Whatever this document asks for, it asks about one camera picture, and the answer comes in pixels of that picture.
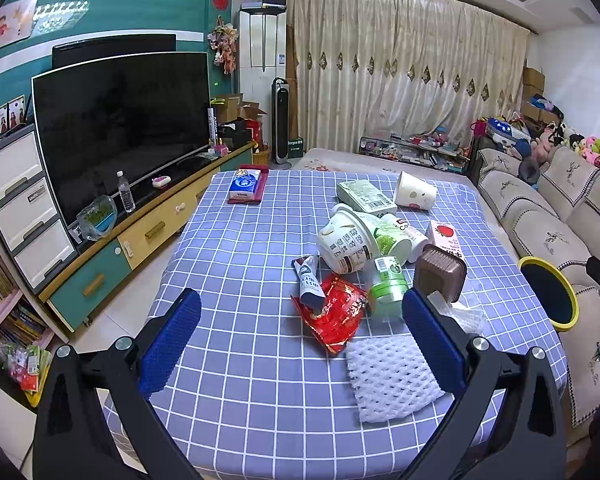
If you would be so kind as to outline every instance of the television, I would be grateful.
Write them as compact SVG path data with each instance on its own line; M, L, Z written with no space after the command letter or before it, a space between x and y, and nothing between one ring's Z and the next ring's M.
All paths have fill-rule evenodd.
M123 34L91 38L53 47L51 49L51 68L62 68L103 57L145 54L147 52L173 52L174 50L176 50L175 34Z
M31 79L40 150L66 225L100 194L208 145L206 53L108 57Z

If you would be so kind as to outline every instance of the green box on floor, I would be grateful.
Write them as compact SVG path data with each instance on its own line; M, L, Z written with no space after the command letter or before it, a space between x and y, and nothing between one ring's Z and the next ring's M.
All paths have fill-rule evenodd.
M304 156L304 139L302 137L291 139L287 145L289 146L288 158L301 158Z

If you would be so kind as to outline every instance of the water bottle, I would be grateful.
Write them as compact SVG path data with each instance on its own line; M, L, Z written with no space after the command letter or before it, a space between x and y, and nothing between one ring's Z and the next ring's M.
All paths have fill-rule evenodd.
M131 188L129 187L129 181L122 176L122 171L118 172L118 191L120 192L120 199L122 200L122 207L125 208L127 213L131 213L136 209L136 203L131 195Z

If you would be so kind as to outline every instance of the strawberry picture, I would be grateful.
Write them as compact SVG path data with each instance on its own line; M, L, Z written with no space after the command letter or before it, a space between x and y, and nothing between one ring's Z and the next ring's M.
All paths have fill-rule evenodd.
M454 235L454 230L448 225L439 225L436 227L436 231L438 231L441 236L446 238L451 238Z

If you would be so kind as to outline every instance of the beige curtain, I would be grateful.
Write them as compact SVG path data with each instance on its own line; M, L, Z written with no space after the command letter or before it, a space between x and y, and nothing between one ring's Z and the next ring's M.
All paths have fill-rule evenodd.
M288 0L307 147L356 152L362 135L470 125L507 115L529 31L455 0Z

